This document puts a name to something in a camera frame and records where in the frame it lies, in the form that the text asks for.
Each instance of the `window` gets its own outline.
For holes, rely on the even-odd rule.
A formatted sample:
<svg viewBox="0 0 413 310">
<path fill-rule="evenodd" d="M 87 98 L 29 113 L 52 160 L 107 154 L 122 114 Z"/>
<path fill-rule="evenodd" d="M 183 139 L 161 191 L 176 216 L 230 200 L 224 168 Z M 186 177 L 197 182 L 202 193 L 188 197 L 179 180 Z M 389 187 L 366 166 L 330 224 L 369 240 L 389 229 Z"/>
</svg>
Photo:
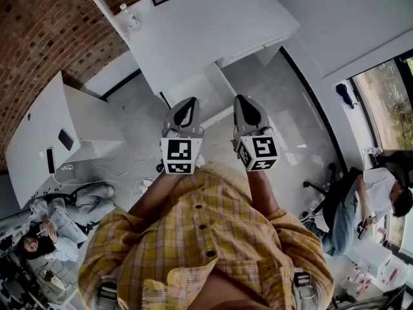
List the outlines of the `window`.
<svg viewBox="0 0 413 310">
<path fill-rule="evenodd" d="M 413 149 L 413 51 L 352 78 L 379 147 Z"/>
</svg>

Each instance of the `yellow plaid shirt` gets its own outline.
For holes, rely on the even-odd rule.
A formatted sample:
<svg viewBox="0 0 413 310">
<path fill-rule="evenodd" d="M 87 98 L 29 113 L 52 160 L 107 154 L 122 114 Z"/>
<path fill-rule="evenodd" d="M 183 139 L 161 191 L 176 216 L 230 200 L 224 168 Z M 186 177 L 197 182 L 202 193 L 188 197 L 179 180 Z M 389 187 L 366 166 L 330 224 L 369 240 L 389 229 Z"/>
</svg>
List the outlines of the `yellow plaid shirt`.
<svg viewBox="0 0 413 310">
<path fill-rule="evenodd" d="M 94 308 L 101 277 L 120 266 L 123 309 L 186 309 L 213 268 L 247 286 L 272 309 L 293 309 L 293 268 L 310 273 L 319 308 L 332 297 L 320 241 L 279 209 L 268 217 L 252 207 L 238 172 L 207 165 L 185 176 L 160 218 L 145 222 L 116 209 L 99 225 L 79 272 L 85 305 Z"/>
</svg>

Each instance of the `white desk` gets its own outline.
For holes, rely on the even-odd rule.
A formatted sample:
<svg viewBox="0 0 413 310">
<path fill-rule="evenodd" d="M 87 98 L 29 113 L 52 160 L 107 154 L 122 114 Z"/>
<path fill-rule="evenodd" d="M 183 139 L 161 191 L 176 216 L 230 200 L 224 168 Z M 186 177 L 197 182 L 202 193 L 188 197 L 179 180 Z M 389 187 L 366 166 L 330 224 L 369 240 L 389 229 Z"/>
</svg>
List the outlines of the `white desk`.
<svg viewBox="0 0 413 310">
<path fill-rule="evenodd" d="M 70 150 L 58 139 L 61 129 L 74 141 Z M 99 158 L 123 142 L 108 104 L 63 84 L 59 72 L 28 109 L 6 150 L 20 207 L 50 178 L 47 148 L 54 150 L 57 172 L 65 162 Z"/>
<path fill-rule="evenodd" d="M 223 57 L 250 55 L 299 28 L 277 0 L 170 0 L 158 6 L 140 0 L 130 8 L 142 22 L 139 31 L 127 30 L 119 14 L 115 19 L 155 94 Z"/>
</svg>

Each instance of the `phone screen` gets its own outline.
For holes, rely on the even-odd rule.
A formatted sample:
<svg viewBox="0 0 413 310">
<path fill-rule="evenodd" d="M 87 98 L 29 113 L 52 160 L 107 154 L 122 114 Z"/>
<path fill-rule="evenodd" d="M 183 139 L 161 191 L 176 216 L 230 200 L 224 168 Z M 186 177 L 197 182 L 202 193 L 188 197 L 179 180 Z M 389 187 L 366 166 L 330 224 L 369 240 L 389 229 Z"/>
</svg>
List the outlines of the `phone screen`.
<svg viewBox="0 0 413 310">
<path fill-rule="evenodd" d="M 53 173 L 55 173 L 53 148 L 47 148 L 46 155 L 47 155 L 47 165 L 48 165 L 48 168 L 49 168 L 49 173 L 53 174 Z"/>
<path fill-rule="evenodd" d="M 73 139 L 67 134 L 67 132 L 63 129 L 60 130 L 59 133 L 59 140 L 66 147 L 67 150 L 72 149 L 73 146 Z"/>
</svg>

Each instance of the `chair wheel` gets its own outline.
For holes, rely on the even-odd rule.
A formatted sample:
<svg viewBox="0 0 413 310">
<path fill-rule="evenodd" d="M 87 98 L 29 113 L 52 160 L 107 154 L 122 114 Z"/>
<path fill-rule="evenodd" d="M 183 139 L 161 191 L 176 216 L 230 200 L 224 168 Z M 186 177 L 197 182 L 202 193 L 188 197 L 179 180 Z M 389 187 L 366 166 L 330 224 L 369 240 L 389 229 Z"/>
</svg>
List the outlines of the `chair wheel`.
<svg viewBox="0 0 413 310">
<path fill-rule="evenodd" d="M 158 173 L 161 173 L 164 168 L 165 168 L 165 167 L 163 166 L 163 164 L 160 163 L 160 164 L 158 164 L 158 165 L 156 166 L 156 171 L 158 171 Z"/>
</svg>

